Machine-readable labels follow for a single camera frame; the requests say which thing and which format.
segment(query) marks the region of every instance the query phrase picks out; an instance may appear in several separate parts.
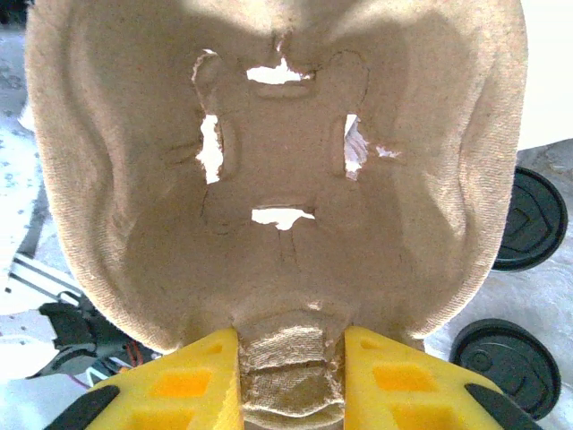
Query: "white floor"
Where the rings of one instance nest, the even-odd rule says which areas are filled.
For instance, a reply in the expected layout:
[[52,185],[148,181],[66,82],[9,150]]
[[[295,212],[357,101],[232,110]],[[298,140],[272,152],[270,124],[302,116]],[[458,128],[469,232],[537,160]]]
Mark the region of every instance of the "white floor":
[[[33,135],[17,122],[26,99],[23,43],[21,31],[0,31],[0,271],[4,273],[27,232],[41,181]],[[524,151],[520,158],[524,166],[558,186],[573,212],[573,142]],[[458,332],[478,319],[503,318],[532,332],[555,356],[563,379],[557,407],[540,423],[546,430],[573,428],[572,236],[569,232],[558,252],[535,269],[517,274],[492,273],[470,305],[426,341],[429,352],[447,358]],[[37,257],[67,271],[49,215]],[[83,388],[62,375],[0,383],[0,426],[43,428],[82,392]]]

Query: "gray floor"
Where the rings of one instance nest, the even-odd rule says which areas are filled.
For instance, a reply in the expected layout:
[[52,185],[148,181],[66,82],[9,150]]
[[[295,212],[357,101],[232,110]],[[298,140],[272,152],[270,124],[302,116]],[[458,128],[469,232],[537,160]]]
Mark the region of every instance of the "gray floor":
[[[41,181],[33,135],[17,122],[26,98],[23,43],[19,30],[0,33],[0,271],[4,272],[6,261],[29,230]],[[519,158],[520,164],[552,180],[573,212],[573,142],[523,151]],[[55,224],[49,213],[44,215],[36,256],[67,271]],[[458,332],[478,319],[503,318],[532,332],[555,356],[563,379],[558,406],[541,422],[547,430],[573,428],[572,235],[569,232],[558,252],[537,268],[517,274],[492,273],[469,306],[426,341],[429,352],[447,358]],[[0,422],[3,428],[39,429],[80,393],[81,388],[62,376],[0,383]]]

